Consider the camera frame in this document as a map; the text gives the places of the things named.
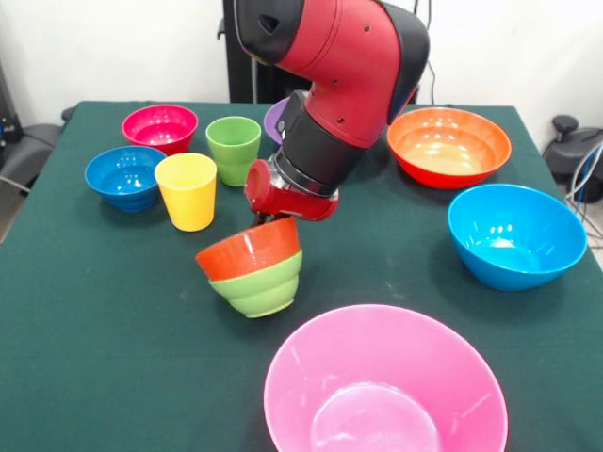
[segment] green tablecloth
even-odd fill
[[[212,293],[193,259],[250,225],[240,189],[219,185],[212,226],[184,234],[161,202],[128,215],[86,186],[84,167],[126,144],[121,122],[140,106],[78,106],[0,249],[0,450],[274,450],[262,407],[272,355],[311,317],[365,302],[430,315],[478,349],[507,399],[509,451],[603,450],[603,278],[590,252],[537,290],[481,286],[448,238],[455,193],[402,175],[382,140],[342,187],[335,215],[300,224],[294,305],[248,320]],[[202,120],[192,144],[201,153],[210,121],[261,121],[268,108],[190,106]],[[491,182],[557,195],[513,108],[470,109],[513,141]],[[261,154],[274,150],[264,137]]]

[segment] large pink bowl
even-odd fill
[[[505,401],[450,328],[394,306],[310,320],[281,346],[264,392],[279,452],[502,452]]]
[[[165,155],[188,150],[197,128],[199,117],[189,108],[161,104],[145,106],[128,115],[122,132],[133,144],[151,146]]]

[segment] cup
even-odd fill
[[[200,153],[179,153],[157,165],[155,178],[175,228],[191,233],[211,224],[216,173],[216,163]]]
[[[244,186],[260,150],[260,124],[241,116],[220,118],[207,126],[205,136],[222,182],[227,186]]]

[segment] orange bowl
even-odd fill
[[[275,266],[301,250],[296,220],[285,218],[225,238],[195,259],[209,281],[215,282]]]
[[[387,141],[402,169],[425,186],[460,189],[498,171],[511,141],[484,117],[458,108],[429,107],[397,117]]]

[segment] red robot arm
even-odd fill
[[[313,82],[284,112],[282,147],[250,170],[252,210],[325,219],[338,187],[412,97],[427,30],[374,0],[236,0],[236,24],[249,54]]]

